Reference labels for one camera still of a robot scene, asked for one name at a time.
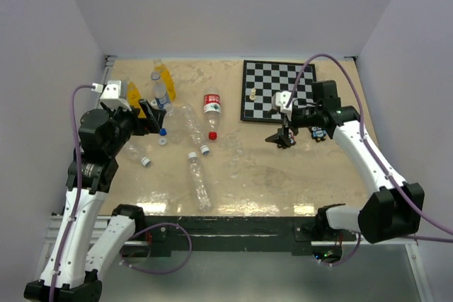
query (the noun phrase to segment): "wooden tabletop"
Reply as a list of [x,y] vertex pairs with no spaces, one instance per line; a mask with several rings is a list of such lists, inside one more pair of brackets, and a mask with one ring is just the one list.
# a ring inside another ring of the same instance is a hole
[[[151,167],[143,168],[120,152],[117,157],[120,168],[101,214],[110,215],[123,203],[136,204],[146,214],[159,215],[312,216],[325,205],[346,203],[362,207],[366,202],[366,190],[357,171],[334,141],[316,143],[308,129],[300,129],[297,145],[282,150],[264,142],[279,125],[240,120],[242,60],[164,62],[176,84],[174,105],[190,103],[201,120],[203,91],[208,86],[221,89],[219,138],[209,143],[209,155],[200,156],[198,152],[214,208],[207,213],[197,210],[188,172],[188,153],[198,150],[189,138],[179,144],[168,142],[160,146],[159,136],[148,135],[132,137],[132,141],[149,152]],[[342,104],[357,107],[340,69],[326,60],[314,64],[317,79],[335,80]],[[364,103],[368,132],[376,141],[355,64],[353,61],[341,64],[357,87]],[[151,59],[119,59],[115,61],[111,79],[134,81],[142,96],[151,100],[149,76],[153,65]]]

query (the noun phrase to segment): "clear plastic bottle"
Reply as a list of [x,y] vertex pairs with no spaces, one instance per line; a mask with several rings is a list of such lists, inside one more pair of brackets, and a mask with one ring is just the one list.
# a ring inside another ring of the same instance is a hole
[[165,85],[167,86],[168,96],[173,102],[176,98],[175,83],[171,78],[170,71],[167,69],[167,66],[162,62],[161,59],[154,60],[154,71],[161,74],[161,77],[164,80]]
[[184,119],[182,114],[170,103],[164,105],[164,110],[166,111],[164,117],[166,138],[173,143],[179,143],[184,139]]
[[207,155],[210,152],[210,148],[206,145],[206,137],[195,111],[192,106],[186,104],[183,106],[182,112],[185,118],[185,129],[189,137],[192,139],[194,145],[200,148],[201,153]]
[[195,194],[197,195],[198,209],[200,211],[209,211],[212,208],[212,203],[206,190],[206,176],[195,152],[189,153],[189,171],[193,180]]
[[220,125],[220,115],[222,113],[218,88],[207,88],[205,90],[203,105],[208,137],[214,141],[217,139],[217,132]]
[[133,161],[142,164],[145,168],[149,168],[151,166],[151,160],[147,156],[147,152],[142,147],[129,141],[122,149]]
[[170,102],[170,98],[167,93],[167,87],[161,78],[159,72],[151,73],[151,80],[153,81],[153,96],[156,99],[157,106],[159,109],[163,109],[166,103]]

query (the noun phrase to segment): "white wall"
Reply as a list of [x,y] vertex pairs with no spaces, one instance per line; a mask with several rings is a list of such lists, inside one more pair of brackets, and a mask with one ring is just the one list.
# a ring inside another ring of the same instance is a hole
[[[382,151],[453,226],[453,2],[391,0],[357,65]],[[445,236],[424,223],[420,234]],[[451,245],[422,243],[436,301],[452,301]]]
[[[100,79],[102,58],[75,0],[0,0],[2,301],[22,301],[37,279],[50,213],[64,202],[70,94]],[[78,113],[93,104],[81,94]]]
[[77,0],[108,54],[356,55],[389,0]]

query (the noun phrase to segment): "blue label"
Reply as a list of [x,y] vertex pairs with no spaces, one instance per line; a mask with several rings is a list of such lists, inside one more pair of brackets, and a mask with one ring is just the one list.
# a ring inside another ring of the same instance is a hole
[[163,109],[164,105],[170,102],[170,98],[168,96],[168,93],[165,92],[165,96],[164,97],[156,98],[156,102],[157,102],[157,106],[159,107],[159,109]]

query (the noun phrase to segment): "black and white checkered board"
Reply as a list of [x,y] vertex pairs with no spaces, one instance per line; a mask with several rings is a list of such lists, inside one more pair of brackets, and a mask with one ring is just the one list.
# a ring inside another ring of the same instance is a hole
[[[272,96],[278,91],[291,91],[294,81],[303,64],[243,61],[243,83],[241,120],[244,122],[281,123],[280,114],[269,115],[272,107]],[[316,81],[316,72],[313,64],[305,68],[297,86],[296,98],[303,104],[313,102],[311,83]],[[251,89],[256,89],[256,99],[250,100]]]

